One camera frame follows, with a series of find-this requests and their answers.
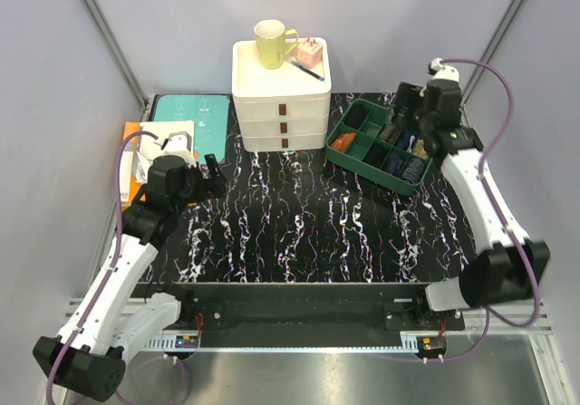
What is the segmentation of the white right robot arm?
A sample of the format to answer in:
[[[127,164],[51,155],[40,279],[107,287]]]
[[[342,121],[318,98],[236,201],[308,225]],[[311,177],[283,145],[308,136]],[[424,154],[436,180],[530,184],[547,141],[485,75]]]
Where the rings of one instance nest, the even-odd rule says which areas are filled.
[[[537,316],[539,284],[550,259],[544,241],[533,240],[517,222],[488,166],[488,156],[513,118],[514,99],[507,90],[507,115],[499,132],[485,145],[462,122],[460,58],[430,61],[430,79],[422,86],[399,84],[392,119],[416,131],[442,176],[452,186],[475,240],[475,258],[458,276],[429,284],[425,298],[411,307],[422,329],[440,323],[444,312],[486,308],[530,300]]]

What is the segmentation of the grey underwear with cream waistband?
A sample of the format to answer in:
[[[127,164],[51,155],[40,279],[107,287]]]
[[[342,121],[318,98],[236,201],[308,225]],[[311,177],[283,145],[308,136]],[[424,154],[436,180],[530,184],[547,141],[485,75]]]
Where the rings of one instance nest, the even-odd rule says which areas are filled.
[[[386,143],[393,144],[399,138],[401,130],[394,124],[386,124],[383,126],[382,130],[378,133],[377,139],[384,141]]]

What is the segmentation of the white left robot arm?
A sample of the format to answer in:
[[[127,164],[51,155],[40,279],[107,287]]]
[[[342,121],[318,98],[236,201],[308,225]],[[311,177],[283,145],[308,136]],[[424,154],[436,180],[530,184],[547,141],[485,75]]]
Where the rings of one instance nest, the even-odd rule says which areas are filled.
[[[146,183],[128,207],[115,199],[116,233],[101,269],[70,320],[54,337],[42,336],[34,346],[33,356],[47,377],[48,404],[54,402],[54,386],[99,402],[108,400],[133,357],[154,335],[171,325],[203,325],[193,292],[177,284],[161,285],[136,313],[121,317],[141,275],[184,211],[226,195],[226,179],[215,156],[206,155],[209,174],[203,175],[187,132],[171,132],[165,138],[147,130],[142,134],[160,148],[141,163]]]

